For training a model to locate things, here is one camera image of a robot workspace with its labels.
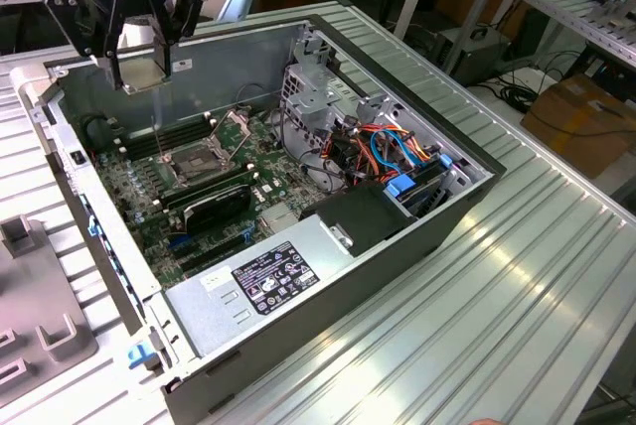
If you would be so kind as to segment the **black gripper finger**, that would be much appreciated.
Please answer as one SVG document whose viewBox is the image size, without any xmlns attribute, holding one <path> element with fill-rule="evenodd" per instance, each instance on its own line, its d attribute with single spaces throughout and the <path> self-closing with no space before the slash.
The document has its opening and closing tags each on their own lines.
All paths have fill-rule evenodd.
<svg viewBox="0 0 636 425">
<path fill-rule="evenodd" d="M 151 9 L 154 62 L 167 79 L 171 75 L 171 48 L 194 34 L 201 0 L 147 0 Z"/>
<path fill-rule="evenodd" d="M 118 1 L 103 7 L 96 0 L 41 0 L 77 53 L 104 70 L 110 85 L 123 87 L 117 58 L 123 19 Z"/>
</svg>

